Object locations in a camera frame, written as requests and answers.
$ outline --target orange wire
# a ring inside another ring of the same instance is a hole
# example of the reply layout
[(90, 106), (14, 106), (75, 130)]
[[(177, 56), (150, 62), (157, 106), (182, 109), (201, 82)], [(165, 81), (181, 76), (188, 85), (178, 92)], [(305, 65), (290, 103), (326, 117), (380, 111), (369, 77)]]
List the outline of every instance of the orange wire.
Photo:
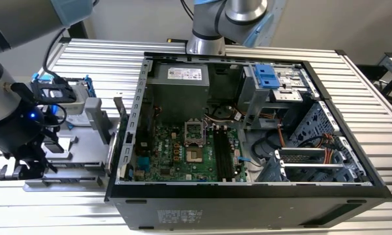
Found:
[(332, 153), (333, 153), (333, 150), (330, 150), (330, 153), (329, 153), (329, 156), (328, 156), (328, 160), (326, 160), (326, 164), (330, 164)]
[(326, 164), (326, 148), (324, 149), (325, 156), (324, 156), (324, 164)]
[(282, 135), (281, 135), (281, 130), (280, 130), (280, 124), (281, 124), (281, 119), (278, 121), (278, 125), (277, 125), (277, 133), (278, 133), (278, 140), (280, 140), (280, 144), (281, 144), (281, 147), (286, 147), (285, 145), (285, 141), (282, 140)]

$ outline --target electronic component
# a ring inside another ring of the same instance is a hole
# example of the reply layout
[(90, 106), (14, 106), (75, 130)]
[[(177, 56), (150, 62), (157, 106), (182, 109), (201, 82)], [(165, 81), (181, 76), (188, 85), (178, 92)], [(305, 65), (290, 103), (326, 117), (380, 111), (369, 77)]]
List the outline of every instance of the electronic component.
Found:
[(185, 161), (188, 163), (201, 163), (202, 162), (201, 148), (196, 148), (196, 147), (185, 148)]
[(169, 169), (160, 169), (160, 175), (169, 175), (170, 171)]
[(238, 149), (236, 149), (234, 151), (233, 151), (233, 156), (234, 157), (240, 157), (241, 156), (241, 154), (240, 154), (240, 150)]
[(137, 176), (137, 177), (144, 177), (145, 171), (144, 170), (136, 170), (133, 175)]
[(213, 130), (213, 144), (214, 144), (214, 157), (218, 181), (230, 182), (232, 172), (232, 159), (230, 159), (230, 144), (228, 140), (228, 131), (221, 126)]
[(202, 122), (197, 119), (190, 119), (184, 123), (184, 144), (185, 146), (204, 145), (204, 128)]
[(145, 172), (149, 171), (149, 157), (137, 158), (137, 168)]
[(152, 74), (145, 90), (152, 90), (148, 93), (153, 96), (154, 105), (162, 107), (157, 121), (182, 123), (190, 118), (201, 118), (208, 107), (208, 66), (156, 63)]

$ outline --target blue connector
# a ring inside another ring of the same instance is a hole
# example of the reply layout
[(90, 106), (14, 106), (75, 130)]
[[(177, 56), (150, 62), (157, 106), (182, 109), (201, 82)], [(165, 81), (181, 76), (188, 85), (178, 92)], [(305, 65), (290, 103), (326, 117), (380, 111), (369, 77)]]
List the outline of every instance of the blue connector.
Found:
[(145, 172), (149, 172), (149, 157), (137, 158), (137, 168)]
[(89, 75), (88, 74), (85, 75), (84, 81), (85, 81), (86, 86), (88, 86), (88, 89), (89, 89), (89, 96), (90, 97), (97, 97), (96, 96), (96, 92), (94, 92), (94, 87), (93, 87), (93, 81), (89, 78)]
[(254, 75), (261, 88), (277, 89), (280, 87), (274, 69), (270, 65), (254, 65)]
[(242, 157), (237, 157), (237, 159), (242, 162), (250, 162), (250, 159), (249, 158), (242, 158)]

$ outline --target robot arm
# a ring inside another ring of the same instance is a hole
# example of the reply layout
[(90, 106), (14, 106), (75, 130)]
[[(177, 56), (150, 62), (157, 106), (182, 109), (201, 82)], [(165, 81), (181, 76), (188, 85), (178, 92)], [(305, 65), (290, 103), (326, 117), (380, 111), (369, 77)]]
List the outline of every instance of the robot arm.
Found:
[(224, 55), (224, 37), (245, 47), (257, 47), (273, 21), (266, 8), (266, 0), (194, 0), (186, 52)]
[[(93, 0), (0, 0), (0, 52), (69, 27), (92, 9)], [(42, 89), (58, 90), (62, 97), (42, 97)], [(73, 101), (75, 96), (63, 79), (54, 78), (54, 84), (35, 81), (29, 89), (15, 83), (0, 64), (0, 151), (10, 160), (0, 180), (37, 179), (46, 168), (55, 171), (41, 149), (42, 143), (53, 145), (55, 151), (61, 149), (55, 136), (61, 122), (49, 105)], [(45, 111), (38, 104), (46, 105)]]

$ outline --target sticker label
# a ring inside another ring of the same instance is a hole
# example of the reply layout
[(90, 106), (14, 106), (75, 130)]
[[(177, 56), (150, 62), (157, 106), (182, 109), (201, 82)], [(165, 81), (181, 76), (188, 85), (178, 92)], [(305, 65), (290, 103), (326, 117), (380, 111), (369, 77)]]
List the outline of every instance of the sticker label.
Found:
[(168, 79), (201, 80), (201, 69), (169, 68)]
[(233, 119), (240, 121), (240, 119), (241, 119), (241, 113), (240, 112), (236, 112), (236, 115), (234, 115)]
[(202, 210), (157, 210), (162, 224), (200, 223)]

